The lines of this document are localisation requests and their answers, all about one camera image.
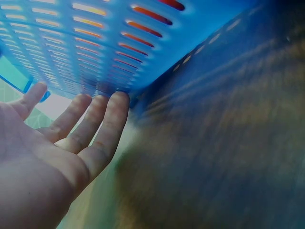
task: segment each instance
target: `blue plastic basket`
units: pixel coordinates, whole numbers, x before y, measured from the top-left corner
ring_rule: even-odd
[[[0,75],[22,92],[44,81],[67,98],[136,92],[255,2],[1,0],[0,62],[20,74]]]

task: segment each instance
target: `human hand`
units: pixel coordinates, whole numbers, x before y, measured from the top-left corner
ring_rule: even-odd
[[[19,101],[0,103],[0,228],[55,228],[109,164],[125,126],[129,97],[120,92],[109,101],[78,95],[50,127],[34,130],[24,120],[46,90],[38,83]]]

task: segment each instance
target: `plastic basket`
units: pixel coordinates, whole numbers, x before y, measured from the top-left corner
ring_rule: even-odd
[[[3,58],[20,73],[0,74],[23,92],[44,81],[67,98],[132,93],[255,2],[0,0]]]

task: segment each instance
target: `finger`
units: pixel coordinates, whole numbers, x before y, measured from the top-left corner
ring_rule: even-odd
[[[70,133],[91,103],[91,97],[86,94],[76,96],[68,108],[47,128],[38,129],[45,137],[55,143]]]
[[[104,121],[92,146],[82,150],[78,156],[87,166],[91,180],[97,177],[112,160],[126,124],[129,97],[118,92],[110,98]]]
[[[55,143],[58,147],[74,154],[86,148],[99,129],[107,107],[108,98],[98,95],[92,101],[84,120],[67,138]]]
[[[35,84],[20,100],[10,103],[19,116],[25,120],[47,91],[44,83]]]

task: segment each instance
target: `wooden surface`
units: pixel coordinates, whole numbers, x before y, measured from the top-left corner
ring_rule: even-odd
[[[304,12],[248,10],[156,82],[79,228],[305,228]]]

